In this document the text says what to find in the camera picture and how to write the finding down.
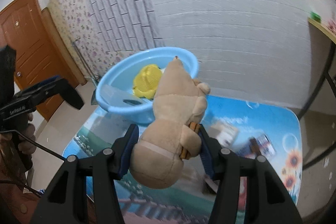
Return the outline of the person left hand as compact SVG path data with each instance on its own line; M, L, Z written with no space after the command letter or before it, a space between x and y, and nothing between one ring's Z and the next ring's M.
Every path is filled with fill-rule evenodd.
M36 140L34 135L35 126L31 123L33 121L33 114L24 114L19 117L18 131L28 139L32 141ZM27 155L29 158L32 157L32 154L36 151L37 147L19 135L19 144L18 149L24 155Z

